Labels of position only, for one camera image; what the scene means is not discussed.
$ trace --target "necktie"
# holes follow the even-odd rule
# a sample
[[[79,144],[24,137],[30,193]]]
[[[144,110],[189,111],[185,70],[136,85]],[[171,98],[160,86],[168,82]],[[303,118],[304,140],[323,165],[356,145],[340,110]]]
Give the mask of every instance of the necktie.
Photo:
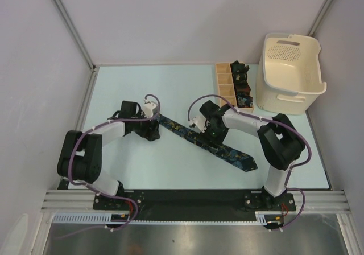
[[[252,156],[242,153],[236,149],[233,149],[224,144],[218,145],[214,144],[213,146],[209,144],[199,133],[163,116],[160,115],[159,123],[170,130],[171,132],[177,134],[181,138],[184,138],[188,142],[195,144],[196,146],[209,151],[213,155],[219,157],[222,160],[230,163],[236,168],[239,168],[243,171],[252,171],[258,168],[255,160]]]

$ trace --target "white plastic basket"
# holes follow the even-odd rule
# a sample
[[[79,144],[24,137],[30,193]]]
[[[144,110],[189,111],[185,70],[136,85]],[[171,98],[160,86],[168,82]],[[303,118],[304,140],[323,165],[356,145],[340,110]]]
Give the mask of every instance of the white plastic basket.
[[[304,113],[326,91],[318,61],[320,50],[315,38],[268,34],[258,68],[258,106],[276,113]]]

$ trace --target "white wall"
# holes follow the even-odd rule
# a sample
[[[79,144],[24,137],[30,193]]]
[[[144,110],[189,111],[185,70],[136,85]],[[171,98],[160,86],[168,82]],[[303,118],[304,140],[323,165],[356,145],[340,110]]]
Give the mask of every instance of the white wall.
[[[328,90],[310,107],[329,176],[364,237],[364,1],[336,0],[318,31]]]
[[[306,35],[324,0],[63,0],[96,64],[258,63],[264,36]]]
[[[90,72],[51,0],[0,0],[0,246],[17,218],[34,234]]]

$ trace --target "wooden organizer box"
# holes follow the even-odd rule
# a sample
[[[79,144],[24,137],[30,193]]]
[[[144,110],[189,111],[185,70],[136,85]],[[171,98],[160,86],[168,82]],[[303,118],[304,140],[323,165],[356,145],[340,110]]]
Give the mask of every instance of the wooden organizer box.
[[[230,63],[216,63],[215,69],[216,69],[218,94],[226,98],[228,102],[230,102],[234,106],[238,106]],[[225,105],[224,100],[219,99],[219,101],[220,101],[220,106]],[[239,108],[239,109],[244,110],[246,112],[252,112],[254,110],[254,107]]]

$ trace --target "purple cable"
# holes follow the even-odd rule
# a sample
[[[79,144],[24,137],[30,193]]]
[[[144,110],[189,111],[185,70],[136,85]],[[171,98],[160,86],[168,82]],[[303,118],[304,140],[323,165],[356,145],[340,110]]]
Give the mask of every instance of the purple cable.
[[[303,190],[301,190],[299,188],[288,188],[287,191],[299,191],[299,192],[301,192],[301,194],[302,194],[302,206],[301,206],[299,212],[297,213],[297,215],[290,222],[288,222],[285,225],[283,225],[282,227],[280,227],[281,229],[292,225],[298,219],[298,217],[301,216],[301,214],[303,212],[303,208],[305,207],[305,203],[306,203],[306,196],[305,196],[305,193],[303,192]],[[280,231],[279,228],[272,229],[272,230],[273,231]]]
[[[102,128],[110,123],[116,123],[116,122],[135,122],[135,121],[139,121],[139,122],[142,122],[142,121],[149,121],[149,120],[153,120],[154,118],[156,118],[157,116],[159,116],[159,113],[160,113],[160,101],[159,99],[154,96],[153,94],[147,94],[145,95],[144,99],[146,99],[147,97],[153,97],[155,98],[155,100],[157,101],[158,103],[158,111],[150,118],[119,118],[117,120],[111,120],[111,121],[108,121],[108,122],[104,122],[104,123],[101,123],[95,127],[93,127],[92,129],[89,129],[87,130],[86,132],[84,132],[80,138],[77,140],[73,150],[72,150],[72,153],[71,153],[71,157],[69,158],[69,164],[68,164],[68,180],[71,184],[73,185],[85,185],[89,190],[93,191],[93,192],[96,192],[102,196],[105,196],[105,197],[109,197],[109,198],[112,198],[112,199],[119,199],[119,200],[125,200],[125,201],[129,201],[131,203],[133,203],[133,206],[135,208],[135,212],[133,214],[133,216],[128,220],[126,221],[124,224],[122,224],[120,227],[117,227],[117,228],[114,228],[113,231],[118,231],[122,228],[124,228],[125,226],[127,226],[130,222],[132,222],[137,214],[138,214],[138,205],[137,203],[133,200],[133,199],[130,199],[130,198],[127,198],[127,197],[121,197],[121,196],[112,196],[112,195],[108,195],[108,194],[104,194],[102,192],[99,192],[98,190],[95,190],[94,188],[92,188],[91,186],[89,186],[88,184],[86,183],[76,183],[75,181],[72,180],[72,165],[73,165],[73,160],[75,158],[75,155],[76,155],[76,151],[77,151],[77,148],[79,147],[79,145],[81,144],[81,141],[85,138],[86,135],[88,135],[89,133],[99,129],[99,128]],[[75,231],[75,232],[72,232],[72,233],[69,233],[69,234],[66,234],[66,235],[63,235],[63,236],[60,236],[60,237],[56,237],[55,239],[57,240],[61,240],[61,239],[64,239],[64,238],[67,238],[69,236],[73,236],[75,234],[78,234],[80,232],[83,232],[83,231],[88,231],[90,229],[94,229],[94,228],[103,228],[104,226],[100,226],[100,225],[94,225],[92,227],[87,227],[87,228],[83,228],[83,229],[80,229],[79,231]]]

